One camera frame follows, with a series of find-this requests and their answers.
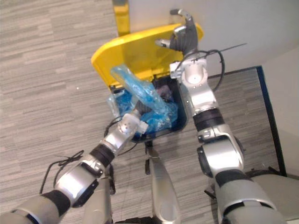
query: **plastic bag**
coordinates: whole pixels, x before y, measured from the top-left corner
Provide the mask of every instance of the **plastic bag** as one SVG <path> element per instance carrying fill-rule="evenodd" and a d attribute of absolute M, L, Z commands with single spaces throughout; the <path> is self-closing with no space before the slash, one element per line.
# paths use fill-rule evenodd
<path fill-rule="evenodd" d="M 152 109 L 151 112 L 141 117 L 141 120 L 149 125 L 146 134 L 155 133 L 175 125 L 178 118 L 178 106 L 174 102 L 164 102 L 152 83 L 139 80 L 125 65 L 112 68 L 111 74 L 131 95 L 136 96 L 144 105 Z M 169 96 L 169 93 L 171 93 L 169 88 L 164 87 L 164 90 L 161 90 L 161 92 L 167 93 L 168 100 L 173 101 L 172 96 Z M 118 101 L 120 115 L 123 115 L 125 111 L 123 107 L 126 107 L 122 104 L 127 104 L 127 102 L 123 100 L 126 99 L 116 99 L 116 101 Z"/>

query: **black cable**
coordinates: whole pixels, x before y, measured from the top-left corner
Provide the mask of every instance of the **black cable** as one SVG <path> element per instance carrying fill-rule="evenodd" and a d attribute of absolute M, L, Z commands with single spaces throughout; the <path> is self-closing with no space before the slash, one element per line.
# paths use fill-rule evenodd
<path fill-rule="evenodd" d="M 224 62 L 224 58 L 222 53 L 219 50 L 213 49 L 213 50 L 209 50 L 207 56 L 213 54 L 213 53 L 218 53 L 219 57 L 220 57 L 220 63 L 221 63 L 221 74 L 220 74 L 220 79 L 217 83 L 217 85 L 213 88 L 213 91 L 217 91 L 219 86 L 222 83 L 223 77 L 224 77 L 224 73 L 225 73 L 225 62 Z"/>
<path fill-rule="evenodd" d="M 130 149 L 128 149 L 127 151 L 123 152 L 123 153 L 119 153 L 118 156 L 120 155 L 124 155 L 126 153 L 128 153 L 129 151 L 131 151 L 133 148 L 135 148 L 137 146 L 138 143 L 135 143 L 135 145 L 133 145 Z"/>
<path fill-rule="evenodd" d="M 205 51 L 205 50 L 196 50 L 196 51 L 193 51 L 193 52 L 190 52 L 190 53 L 186 54 L 186 55 L 183 57 L 183 59 L 179 62 L 179 64 L 177 65 L 175 71 L 179 69 L 179 67 L 182 65 L 182 63 L 183 63 L 186 59 L 188 59 L 189 56 L 194 55 L 194 54 L 198 54 L 198 53 L 205 53 L 205 54 L 207 55 L 208 52 Z"/>
<path fill-rule="evenodd" d="M 105 128 L 105 132 L 104 132 L 104 137 L 106 137 L 109 133 L 109 128 L 111 128 L 113 125 L 115 125 L 116 123 L 120 122 L 120 120 L 118 120 L 119 118 L 121 118 L 121 116 L 118 116 L 117 118 L 114 118 L 110 124 Z"/>
<path fill-rule="evenodd" d="M 47 180 L 47 177 L 48 177 L 48 174 L 52 168 L 53 165 L 57 164 L 58 163 L 58 166 L 60 166 L 60 169 L 58 170 L 58 172 L 56 173 L 55 175 L 55 178 L 54 178 L 54 182 L 53 182 L 53 187 L 55 186 L 56 184 L 56 180 L 57 180 L 57 177 L 59 175 L 59 173 L 61 172 L 61 170 L 63 170 L 63 168 L 71 163 L 71 162 L 74 162 L 74 161 L 78 161 L 81 157 L 82 157 L 82 154 L 83 154 L 84 150 L 81 150 L 79 152 L 77 152 L 76 154 L 74 154 L 72 157 L 67 157 L 67 159 L 65 160 L 60 160 L 60 161 L 56 161 L 56 162 L 53 162 L 51 163 L 49 166 L 48 166 L 48 169 L 46 171 L 46 174 L 45 176 L 43 177 L 43 182 L 42 182 L 42 185 L 41 185 L 41 188 L 39 190 L 39 193 L 42 194 L 43 193 L 43 188 L 44 188 L 44 185 L 46 183 L 46 180 Z"/>

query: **black joint band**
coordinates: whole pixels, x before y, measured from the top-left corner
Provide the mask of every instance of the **black joint band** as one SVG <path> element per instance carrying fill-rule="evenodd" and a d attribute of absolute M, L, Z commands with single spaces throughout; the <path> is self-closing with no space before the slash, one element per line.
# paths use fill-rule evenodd
<path fill-rule="evenodd" d="M 26 218 L 29 219 L 33 224 L 39 224 L 39 222 L 30 214 L 26 215 Z"/>
<path fill-rule="evenodd" d="M 240 208 L 240 207 L 243 207 L 244 206 L 244 203 L 243 202 L 239 202 L 239 203 L 236 203 L 236 204 L 232 204 L 230 206 L 228 206 L 224 212 L 223 212 L 223 216 L 226 216 L 228 213 L 230 213 L 232 210 L 235 210 L 237 208 Z"/>
<path fill-rule="evenodd" d="M 196 130 L 199 132 L 208 127 L 224 124 L 223 117 L 218 108 L 203 111 L 193 117 Z"/>
<path fill-rule="evenodd" d="M 215 177 L 219 187 L 221 188 L 225 183 L 236 180 L 252 181 L 242 171 L 238 169 L 225 170 L 218 173 Z"/>
<path fill-rule="evenodd" d="M 90 155 L 94 156 L 98 161 L 100 161 L 105 167 L 107 167 L 111 161 L 114 159 L 113 152 L 105 145 L 99 144 L 94 148 Z"/>
<path fill-rule="evenodd" d="M 57 207 L 59 216 L 62 216 L 71 206 L 69 198 L 59 190 L 53 190 L 42 195 L 50 199 Z"/>

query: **white wall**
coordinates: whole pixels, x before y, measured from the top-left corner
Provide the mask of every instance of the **white wall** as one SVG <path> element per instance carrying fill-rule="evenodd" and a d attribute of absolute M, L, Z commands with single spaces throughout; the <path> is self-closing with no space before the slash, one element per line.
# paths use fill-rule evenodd
<path fill-rule="evenodd" d="M 299 176 L 299 47 L 263 64 L 289 174 Z"/>
<path fill-rule="evenodd" d="M 299 0 L 129 0 L 131 32 L 180 21 L 169 10 L 184 8 L 205 36 L 201 49 L 225 49 L 227 71 L 261 65 L 298 45 Z M 209 75 L 220 73 L 219 59 L 208 61 Z"/>

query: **robot forearm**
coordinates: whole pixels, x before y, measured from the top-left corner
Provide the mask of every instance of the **robot forearm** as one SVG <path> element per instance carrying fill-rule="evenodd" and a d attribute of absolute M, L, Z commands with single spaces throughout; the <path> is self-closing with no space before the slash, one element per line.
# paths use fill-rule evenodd
<path fill-rule="evenodd" d="M 118 152 L 134 134 L 145 132 L 147 124 L 140 121 L 144 106 L 125 114 L 117 128 L 90 154 L 65 173 L 53 191 L 27 200 L 9 213 L 0 216 L 2 224 L 57 224 L 70 207 L 82 206 L 98 186 L 97 179 L 105 172 Z"/>

